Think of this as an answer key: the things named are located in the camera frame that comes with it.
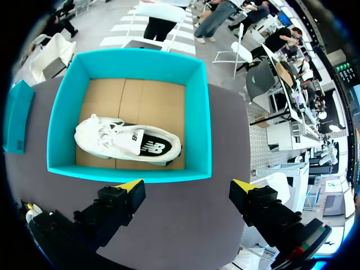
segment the person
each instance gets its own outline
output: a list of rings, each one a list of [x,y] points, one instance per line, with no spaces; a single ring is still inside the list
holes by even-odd
[[[280,50],[287,42],[297,42],[296,38],[300,38],[303,35],[303,32],[297,28],[294,27],[292,29],[289,28],[280,28],[277,29],[273,34],[268,36],[268,38],[265,40],[264,45],[269,48],[272,52],[277,52]],[[259,46],[251,51],[251,55],[253,56],[253,60],[255,58],[258,58],[260,56],[265,56],[266,51],[264,50],[263,46]],[[245,63],[237,68],[239,71],[244,66],[249,66],[248,63]]]
[[[249,4],[244,8],[251,10],[247,14],[247,18],[245,20],[239,22],[238,24],[227,26],[230,31],[234,31],[236,28],[240,27],[240,24],[243,24],[244,32],[242,33],[242,37],[244,37],[246,31],[248,30],[248,28],[251,24],[256,24],[262,18],[265,18],[266,16],[268,16],[270,14],[268,1],[262,2],[261,6],[253,7],[252,5]]]
[[[54,11],[53,13],[51,13],[50,18],[45,25],[43,34],[52,37],[56,33],[60,33],[61,31],[63,31],[64,29],[66,29],[71,34],[71,38],[73,38],[79,31],[73,27],[73,25],[68,19],[59,19],[57,12]],[[46,39],[42,42],[42,44],[46,45],[48,42],[49,39]]]
[[[285,44],[284,48],[281,49],[281,52],[284,55],[287,55],[288,58],[292,58],[293,56],[295,56],[298,52],[299,47],[298,46],[302,46],[303,45],[303,41],[300,38],[296,38],[296,42],[288,42]]]
[[[167,3],[173,6],[177,6],[185,10],[189,4],[190,0],[152,0],[153,2]],[[144,38],[155,40],[156,41],[164,41],[166,40],[168,34],[175,27],[176,22],[166,21],[154,17],[149,17],[148,24],[146,26],[144,32]]]
[[[219,4],[217,9],[200,24],[200,26],[194,32],[195,40],[201,44],[205,44],[205,38],[209,38],[210,41],[215,42],[213,37],[216,30],[222,25],[227,17],[236,13],[242,0],[225,0]]]
[[[194,27],[199,27],[199,25],[207,18],[210,16],[211,13],[213,13],[216,8],[219,6],[219,4],[221,3],[221,1],[223,0],[211,0],[208,1],[209,5],[210,5],[210,10],[205,10],[204,13],[200,14],[199,16],[193,16],[193,19],[198,19],[199,22],[196,23],[194,25]]]
[[[62,32],[66,29],[70,34],[71,38],[73,38],[79,30],[75,29],[73,25],[70,23],[69,19],[63,18],[59,19],[59,15],[62,10],[56,11],[52,10],[49,19],[43,22],[43,27],[40,28],[38,35],[45,34],[49,37],[54,36],[56,33]],[[41,45],[45,46],[50,39],[46,38],[41,42]],[[19,61],[18,68],[21,68],[25,61],[29,58],[32,52],[35,50],[36,45],[31,44],[29,48],[26,50],[21,60]]]
[[[317,108],[316,106],[316,91],[309,86],[304,87],[302,90],[302,93],[304,95],[306,103],[309,105],[311,110],[314,110]]]
[[[305,58],[300,58],[298,61],[295,61],[294,66],[298,70],[299,78],[303,80],[303,82],[314,77],[314,72],[310,68],[311,57],[306,55]]]

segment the white chair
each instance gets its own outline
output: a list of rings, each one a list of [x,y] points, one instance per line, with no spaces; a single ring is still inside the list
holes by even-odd
[[[177,26],[175,27],[175,31],[173,34],[173,38],[171,39],[170,43],[168,43],[166,40],[164,42],[156,41],[156,40],[150,40],[145,39],[141,37],[129,37],[129,33],[131,30],[131,26],[133,25],[135,16],[148,16],[158,19],[163,19],[166,21],[172,21],[174,23],[177,23]],[[183,10],[180,7],[173,6],[171,4],[165,4],[165,3],[140,3],[134,12],[134,15],[130,22],[130,27],[126,33],[126,42],[123,46],[126,47],[126,45],[131,41],[139,41],[143,43],[148,43],[152,45],[156,45],[161,47],[162,51],[169,52],[171,49],[171,46],[175,40],[175,37],[177,33],[179,32],[179,29],[184,22],[184,19],[186,17],[186,11]]]
[[[235,68],[234,68],[234,74],[233,74],[233,78],[235,79],[235,74],[236,74],[236,69],[237,69],[237,64],[238,63],[251,63],[253,61],[253,56],[251,55],[251,52],[248,51],[244,46],[242,46],[241,43],[241,38],[242,38],[242,34],[244,32],[244,25],[240,24],[240,30],[238,32],[238,42],[235,41],[231,44],[231,49],[232,51],[221,51],[218,52],[216,54],[216,57],[213,61],[213,63],[235,63]],[[218,56],[223,53],[223,52],[233,52],[236,54],[236,60],[235,61],[223,61],[223,60],[217,60]]]
[[[35,45],[35,46],[39,46],[40,49],[42,50],[43,46],[42,46],[42,42],[45,40],[45,39],[51,39],[50,36],[48,35],[45,35],[45,34],[41,34],[39,36],[37,36],[33,41],[32,41],[32,45]]]
[[[30,63],[30,72],[40,83],[66,69],[73,59],[76,42],[56,33]]]
[[[250,182],[250,184],[255,185],[256,183],[264,180],[266,180],[269,187],[277,191],[277,199],[281,200],[282,204],[285,204],[290,199],[289,184],[287,182],[285,173],[272,173],[267,175],[266,177]]]

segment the floor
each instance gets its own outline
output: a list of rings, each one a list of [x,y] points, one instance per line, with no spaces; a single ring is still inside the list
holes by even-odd
[[[71,20],[79,33],[70,39],[70,34],[64,30],[62,34],[67,40],[76,41],[75,53],[99,50],[103,48],[119,48],[125,40],[125,36],[130,24],[133,7],[138,4],[138,0],[112,0],[108,3],[97,1],[88,12],[83,13]],[[235,79],[232,77],[233,64],[221,63],[213,64],[212,61],[218,51],[227,51],[232,42],[237,39],[227,30],[230,21],[226,21],[216,32],[216,42],[208,41],[206,44],[200,44],[194,40],[194,32],[191,15],[197,15],[200,11],[194,8],[187,9],[187,16],[184,24],[180,28],[179,36],[174,43],[175,53],[181,53],[187,56],[196,57],[206,63],[208,82],[221,86],[228,91],[238,92],[246,98],[245,78],[246,74],[240,74]],[[131,36],[141,37],[145,30],[147,19],[137,16],[130,30]],[[248,50],[257,47],[254,44],[249,33],[244,36],[242,45]],[[39,49],[33,52],[24,66],[15,74],[14,82],[23,79],[29,85],[34,85],[36,81],[29,72],[29,63],[39,53]],[[252,122],[256,117],[262,115],[264,110],[258,105],[252,103],[247,105],[247,115]],[[256,170],[269,165],[285,163],[289,158],[299,155],[302,151],[282,151],[270,152],[267,146],[266,130],[258,127],[250,127],[251,144],[251,169]],[[242,236],[242,243],[247,247],[253,247],[255,244],[266,244],[261,235],[254,228],[245,228]]]

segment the shoe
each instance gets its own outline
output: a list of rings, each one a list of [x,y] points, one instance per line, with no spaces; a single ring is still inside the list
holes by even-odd
[[[73,38],[74,36],[76,36],[76,34],[78,33],[78,29],[75,29],[75,31],[73,32],[73,34],[71,34],[71,38]]]
[[[98,158],[146,161],[166,166],[181,154],[180,139],[163,129],[92,114],[75,129],[78,146]]]
[[[195,39],[196,39],[199,43],[201,43],[201,44],[205,44],[205,43],[206,43],[206,41],[205,41],[203,38],[197,38],[197,37],[195,37]]]

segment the desk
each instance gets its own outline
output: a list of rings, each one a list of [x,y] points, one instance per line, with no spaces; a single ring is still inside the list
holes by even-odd
[[[5,153],[6,170],[17,202],[23,199],[47,211],[56,209],[73,220],[73,211],[85,209],[97,198],[97,190],[113,183],[47,171],[48,123],[61,79],[33,86],[25,154]],[[148,270],[218,269],[234,259],[244,221],[228,197],[232,178],[250,180],[249,122],[245,101],[238,93],[210,84],[209,96],[212,177],[146,184],[146,198],[130,225],[120,227],[98,254],[127,267]]]
[[[271,64],[273,65],[273,67],[275,68],[275,63],[273,59],[277,59],[277,56],[268,48],[266,47],[264,44],[262,44],[267,56],[269,57],[269,60],[271,62]],[[290,115],[290,118],[292,118],[292,120],[297,121],[299,124],[301,124],[303,126],[302,130],[304,130],[305,134],[307,135],[309,138],[311,138],[310,140],[315,140],[315,141],[319,141],[320,139],[318,138],[318,134],[311,129],[311,127],[309,127],[308,125],[305,124],[304,121],[304,115],[302,112],[300,112],[301,118],[298,116],[298,113],[293,109],[293,104],[290,101],[291,94],[294,93],[294,90],[292,88],[290,88],[289,86],[284,84],[284,81],[281,79],[281,76],[279,75],[278,71],[275,68],[275,72],[276,75],[279,77],[279,81],[280,81],[280,85],[281,85],[281,89],[284,92],[284,95],[286,97],[286,106],[284,109],[273,113],[273,114],[269,114],[269,117],[267,118],[263,118],[261,120],[255,121],[253,123],[250,123],[250,125],[255,125],[255,124],[259,124],[262,122],[266,122],[268,120],[271,119],[275,119],[275,118],[279,118],[285,115]]]
[[[266,51],[266,54],[268,55],[271,64],[275,68],[275,63],[274,63],[273,59],[277,59],[277,56],[272,51],[270,51],[270,49],[268,47],[266,47],[264,44],[262,44],[262,46],[263,46],[264,50]],[[255,124],[265,122],[267,120],[275,119],[275,118],[278,118],[278,117],[281,117],[281,116],[284,116],[284,115],[290,115],[291,118],[293,118],[294,120],[296,120],[296,121],[298,121],[300,123],[302,122],[300,120],[300,118],[298,117],[298,113],[291,107],[291,102],[290,102],[289,94],[287,92],[287,88],[285,87],[284,82],[281,79],[281,77],[280,77],[279,73],[277,72],[276,68],[275,68],[275,72],[276,72],[277,76],[279,77],[281,88],[283,89],[283,92],[284,92],[285,97],[286,97],[287,106],[285,106],[285,108],[283,110],[278,111],[278,112],[276,112],[274,114],[269,114],[269,117],[264,118],[264,119],[259,120],[259,121],[256,121],[256,122],[253,122],[250,125],[255,125]]]
[[[286,207],[294,212],[302,212],[306,200],[309,181],[309,163],[287,163],[275,165],[269,169],[257,170],[259,177],[265,177],[274,172],[285,173],[287,177],[293,177],[292,185],[289,185],[290,200]]]

